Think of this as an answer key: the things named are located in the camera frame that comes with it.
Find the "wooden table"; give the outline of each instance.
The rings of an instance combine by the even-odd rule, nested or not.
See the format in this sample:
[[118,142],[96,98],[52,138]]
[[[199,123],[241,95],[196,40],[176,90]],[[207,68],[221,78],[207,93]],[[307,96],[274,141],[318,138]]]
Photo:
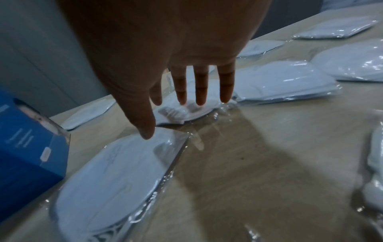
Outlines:
[[[324,20],[382,15],[383,4],[328,11],[259,39],[290,40]],[[346,40],[294,40],[238,68],[275,60],[310,60],[316,51],[383,37],[383,24]],[[211,74],[217,78],[217,72]],[[163,84],[167,85],[165,76]],[[268,242],[379,241],[355,211],[365,182],[369,136],[383,109],[383,84],[342,83],[333,98],[239,106],[183,126],[193,134],[142,241],[232,242],[244,224]],[[52,119],[63,122],[76,109]],[[108,143],[135,128],[115,105],[72,132],[67,177]],[[0,228],[0,241],[45,241],[42,195]]]

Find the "finger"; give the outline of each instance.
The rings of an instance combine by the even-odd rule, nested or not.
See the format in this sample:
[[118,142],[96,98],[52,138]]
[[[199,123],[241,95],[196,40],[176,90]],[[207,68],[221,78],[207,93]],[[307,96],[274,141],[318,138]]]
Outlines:
[[204,105],[207,97],[209,81],[209,66],[193,66],[195,76],[195,101],[197,105]]
[[149,101],[149,92],[131,93],[120,90],[113,92],[112,95],[131,124],[137,127],[141,136],[146,140],[150,139],[154,134],[156,120]]
[[219,89],[222,102],[229,102],[234,89],[235,61],[227,65],[217,66]]
[[170,67],[172,74],[174,89],[176,90],[177,99],[181,105],[184,105],[187,100],[186,94],[186,67]]
[[161,79],[150,88],[149,96],[155,105],[159,106],[162,104]]

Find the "hand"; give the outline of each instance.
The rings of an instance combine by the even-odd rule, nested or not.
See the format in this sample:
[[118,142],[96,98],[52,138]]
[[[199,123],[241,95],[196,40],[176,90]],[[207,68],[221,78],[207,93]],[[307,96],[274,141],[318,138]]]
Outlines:
[[186,103],[186,66],[194,66],[196,101],[206,101],[216,65],[221,101],[234,87],[235,58],[261,24],[271,0],[57,0],[99,80],[145,139],[161,105],[169,67]]

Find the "blue box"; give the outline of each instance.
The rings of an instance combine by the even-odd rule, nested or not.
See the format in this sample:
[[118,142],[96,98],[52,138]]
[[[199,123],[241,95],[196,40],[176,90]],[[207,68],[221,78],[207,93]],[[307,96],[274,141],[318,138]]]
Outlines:
[[0,222],[65,177],[70,134],[0,89]]

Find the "table surface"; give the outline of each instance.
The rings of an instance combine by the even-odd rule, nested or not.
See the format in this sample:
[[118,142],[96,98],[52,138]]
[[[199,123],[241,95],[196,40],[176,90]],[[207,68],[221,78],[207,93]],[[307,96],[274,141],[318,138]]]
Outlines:
[[[259,39],[290,40],[324,20],[382,13],[383,4],[323,12]],[[318,50],[373,37],[383,37],[383,24],[349,39],[288,41],[262,57],[239,59],[237,67],[310,60]],[[217,77],[215,70],[211,78]],[[342,86],[332,98],[240,105],[218,119],[211,114],[168,126],[193,135],[141,240],[232,242],[247,224],[269,242],[379,241],[355,209],[383,84]],[[52,119],[60,124],[77,109]],[[67,178],[105,145],[134,132],[118,105],[73,131]],[[0,241],[45,241],[42,201],[50,193],[4,223]]]

